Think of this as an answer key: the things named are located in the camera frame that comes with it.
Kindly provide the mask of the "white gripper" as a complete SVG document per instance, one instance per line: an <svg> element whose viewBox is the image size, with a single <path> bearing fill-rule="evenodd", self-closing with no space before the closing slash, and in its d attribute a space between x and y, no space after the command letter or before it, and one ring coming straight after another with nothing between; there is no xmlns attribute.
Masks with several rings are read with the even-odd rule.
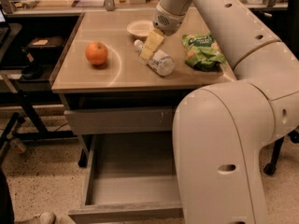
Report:
<svg viewBox="0 0 299 224"><path fill-rule="evenodd" d="M183 23L185 16L176 15L166 11L161 4L156 6L153 16L153 29L149 32L144 47L141 50L140 57L148 60L164 41L164 35L175 34Z"/></svg>

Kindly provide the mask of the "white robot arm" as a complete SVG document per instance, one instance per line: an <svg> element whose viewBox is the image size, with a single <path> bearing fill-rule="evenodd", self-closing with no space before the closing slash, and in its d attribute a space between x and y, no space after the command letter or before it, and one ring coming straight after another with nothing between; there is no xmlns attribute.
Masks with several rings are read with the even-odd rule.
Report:
<svg viewBox="0 0 299 224"><path fill-rule="evenodd" d="M153 23L175 33L195 6L236 79L189 93L173 121L186 224L268 224L263 147L298 126L299 62L239 0L160 0Z"/></svg>

